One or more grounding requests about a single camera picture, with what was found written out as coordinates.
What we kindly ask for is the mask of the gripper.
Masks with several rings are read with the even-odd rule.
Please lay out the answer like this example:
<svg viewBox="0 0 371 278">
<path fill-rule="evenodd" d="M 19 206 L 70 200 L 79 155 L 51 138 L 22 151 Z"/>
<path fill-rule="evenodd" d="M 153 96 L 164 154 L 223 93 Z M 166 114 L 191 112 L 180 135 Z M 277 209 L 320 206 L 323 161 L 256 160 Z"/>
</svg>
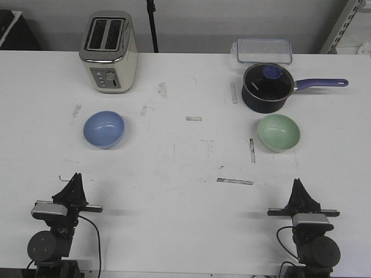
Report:
<svg viewBox="0 0 371 278">
<path fill-rule="evenodd" d="M 324 214 L 327 219 L 340 216 L 340 212 L 337 210 L 321 210 L 321 205 L 309 195 L 300 179 L 295 178 L 292 192 L 285 208 L 269 208 L 267 215 L 270 217 L 290 217 L 292 219 L 298 213 Z M 293 228 L 296 231 L 328 232 L 333 230 L 334 226 L 330 223 L 329 225 L 298 225 L 296 227 L 293 226 Z"/>
<path fill-rule="evenodd" d="M 78 203 L 82 206 L 73 205 L 77 197 L 75 196 L 75 189 L 77 186 Z M 81 211 L 102 213 L 103 207 L 87 203 L 85 192 L 83 190 L 82 174 L 75 173 L 69 180 L 67 185 L 57 194 L 52 196 L 52 201 L 37 200 L 36 202 L 48 202 L 62 204 L 67 208 L 66 217 L 52 217 L 48 216 L 43 221 L 50 228 L 51 232 L 74 232 L 78 225 L 78 217 Z"/>
</svg>

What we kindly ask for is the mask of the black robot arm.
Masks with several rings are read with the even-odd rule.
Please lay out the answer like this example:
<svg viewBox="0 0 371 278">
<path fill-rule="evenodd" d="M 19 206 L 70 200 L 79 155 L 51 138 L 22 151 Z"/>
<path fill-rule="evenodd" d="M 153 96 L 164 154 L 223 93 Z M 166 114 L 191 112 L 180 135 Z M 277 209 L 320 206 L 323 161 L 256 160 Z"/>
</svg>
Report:
<svg viewBox="0 0 371 278">
<path fill-rule="evenodd" d="M 50 228 L 36 233 L 28 242 L 28 256 L 37 267 L 35 277 L 85 277 L 78 262 L 67 259 L 78 219 L 92 223 L 79 215 L 82 211 L 101 213 L 103 207 L 88 203 L 80 173 L 75 173 L 51 201 L 35 202 L 31 216 Z"/>
<path fill-rule="evenodd" d="M 283 229 L 292 230 L 293 242 L 297 254 L 288 253 L 298 263 L 289 261 L 281 263 L 279 277 L 330 277 L 333 267 L 341 258 L 337 243 L 325 235 L 334 230 L 329 217 L 338 217 L 337 210 L 324 210 L 306 191 L 300 179 L 293 181 L 292 193 L 284 208 L 268 209 L 267 215 L 276 217 L 290 217 L 291 226 L 284 226 L 276 231 L 279 243 L 279 233 Z"/>
</svg>

